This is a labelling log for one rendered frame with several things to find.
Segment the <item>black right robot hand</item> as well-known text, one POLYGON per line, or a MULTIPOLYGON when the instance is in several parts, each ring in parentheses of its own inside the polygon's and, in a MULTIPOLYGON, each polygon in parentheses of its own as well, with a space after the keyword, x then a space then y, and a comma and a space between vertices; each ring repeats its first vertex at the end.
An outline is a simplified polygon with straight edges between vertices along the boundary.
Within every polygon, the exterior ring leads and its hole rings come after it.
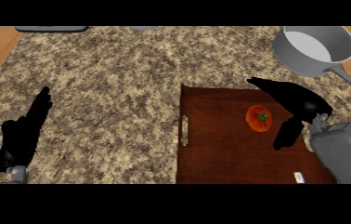
POLYGON ((251 77, 247 82, 271 95, 293 114, 293 117, 282 124, 273 142, 273 148, 278 151, 294 146, 304 129, 303 123, 313 124, 318 115, 331 116, 334 108, 316 92, 296 83, 279 82, 260 77, 251 77))

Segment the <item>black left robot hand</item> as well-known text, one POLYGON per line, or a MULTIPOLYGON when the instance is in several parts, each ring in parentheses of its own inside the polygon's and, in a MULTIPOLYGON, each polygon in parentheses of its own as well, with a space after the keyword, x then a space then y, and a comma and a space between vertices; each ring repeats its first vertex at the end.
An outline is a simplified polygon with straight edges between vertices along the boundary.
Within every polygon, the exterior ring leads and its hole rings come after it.
POLYGON ((29 113, 18 120, 8 120, 2 124, 0 172, 7 172, 18 165, 30 165, 51 107, 49 87, 45 86, 32 103, 29 113))

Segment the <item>red tomato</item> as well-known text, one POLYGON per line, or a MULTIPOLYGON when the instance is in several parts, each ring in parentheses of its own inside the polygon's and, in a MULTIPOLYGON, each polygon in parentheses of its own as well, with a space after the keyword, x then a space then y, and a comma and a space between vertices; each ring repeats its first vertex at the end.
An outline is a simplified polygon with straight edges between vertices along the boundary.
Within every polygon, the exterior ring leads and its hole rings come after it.
POLYGON ((254 131, 266 132, 273 123, 271 110, 263 105, 253 105, 247 110, 245 120, 254 131))

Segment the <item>grey metal pot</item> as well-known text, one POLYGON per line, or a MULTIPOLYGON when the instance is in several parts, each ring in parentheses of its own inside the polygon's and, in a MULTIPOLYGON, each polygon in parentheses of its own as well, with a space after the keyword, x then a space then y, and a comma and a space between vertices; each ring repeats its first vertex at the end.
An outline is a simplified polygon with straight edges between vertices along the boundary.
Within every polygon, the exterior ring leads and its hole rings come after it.
POLYGON ((341 66, 351 59, 351 32, 344 26, 284 26, 272 48, 291 72, 306 77, 334 72, 351 84, 341 66))

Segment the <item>dark brown wooden tray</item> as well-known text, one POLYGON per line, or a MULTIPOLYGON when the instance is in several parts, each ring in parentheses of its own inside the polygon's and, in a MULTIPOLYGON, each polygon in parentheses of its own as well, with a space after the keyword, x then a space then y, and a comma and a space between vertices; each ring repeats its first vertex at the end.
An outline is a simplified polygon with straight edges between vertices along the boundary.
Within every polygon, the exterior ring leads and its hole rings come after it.
POLYGON ((293 114, 256 89, 182 87, 178 183, 334 184, 335 177, 300 139, 273 149, 282 123, 293 114), (265 106, 273 115, 268 131, 250 127, 245 114, 265 106))

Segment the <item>dark grey flat appliance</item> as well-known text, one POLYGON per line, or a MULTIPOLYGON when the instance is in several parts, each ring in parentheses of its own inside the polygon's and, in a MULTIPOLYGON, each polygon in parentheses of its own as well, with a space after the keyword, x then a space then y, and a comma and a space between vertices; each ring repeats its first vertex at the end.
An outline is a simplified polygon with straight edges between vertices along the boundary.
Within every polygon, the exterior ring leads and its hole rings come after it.
POLYGON ((79 33, 89 29, 89 26, 15 26, 23 33, 79 33))

